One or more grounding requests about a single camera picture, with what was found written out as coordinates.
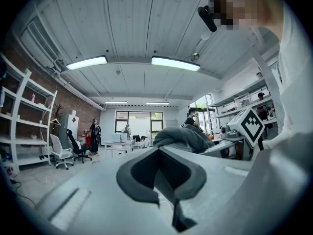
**red object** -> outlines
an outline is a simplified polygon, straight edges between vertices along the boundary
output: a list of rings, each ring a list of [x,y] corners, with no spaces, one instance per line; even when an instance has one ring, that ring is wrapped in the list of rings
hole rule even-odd
[[[87,145],[88,148],[91,147],[91,137],[90,136],[86,137],[86,145]]]

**black cable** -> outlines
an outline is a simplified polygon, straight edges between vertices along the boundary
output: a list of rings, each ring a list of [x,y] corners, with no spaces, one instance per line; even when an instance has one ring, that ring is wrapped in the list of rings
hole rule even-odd
[[[19,182],[19,183],[20,183],[20,185],[16,188],[15,193],[16,193],[18,196],[22,197],[22,198],[28,199],[30,202],[33,203],[34,207],[36,207],[36,204],[35,204],[34,201],[32,201],[30,198],[25,197],[25,196],[23,196],[23,195],[21,195],[21,194],[18,193],[18,188],[20,188],[20,187],[22,186],[22,183],[21,183],[21,182]]]

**hair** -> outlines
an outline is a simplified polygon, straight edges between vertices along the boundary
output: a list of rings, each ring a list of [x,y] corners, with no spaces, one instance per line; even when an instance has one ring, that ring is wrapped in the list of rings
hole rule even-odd
[[[189,111],[188,111],[188,114],[190,115],[192,112],[195,112],[195,110],[190,108]]]

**refrigerator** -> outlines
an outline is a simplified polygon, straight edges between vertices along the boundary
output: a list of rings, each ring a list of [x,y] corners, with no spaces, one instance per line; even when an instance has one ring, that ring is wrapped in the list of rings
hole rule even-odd
[[[59,128],[59,140],[63,149],[73,148],[72,142],[67,136],[67,129],[71,130],[75,141],[77,141],[79,117],[75,115],[61,116]]]

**floor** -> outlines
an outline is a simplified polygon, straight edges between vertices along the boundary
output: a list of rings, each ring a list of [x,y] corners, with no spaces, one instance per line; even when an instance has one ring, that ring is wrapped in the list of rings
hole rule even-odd
[[[81,162],[81,159],[77,159],[74,162],[74,166],[67,164],[68,170],[66,170],[62,164],[59,165],[59,168],[57,169],[53,162],[51,162],[51,165],[46,162],[21,166],[20,173],[14,177],[15,181],[21,182],[22,184],[22,186],[18,189],[18,193],[30,198],[35,202],[35,204],[37,204],[40,199],[49,191],[60,185],[65,180],[71,178],[78,172],[81,172],[89,166],[92,166],[93,162],[111,159],[111,152],[108,151],[105,153],[104,147],[99,147],[98,154],[98,156],[90,156],[92,161],[89,159],[84,159],[84,164]],[[28,203],[30,206],[34,207],[31,201],[25,198],[22,198],[22,200]]]

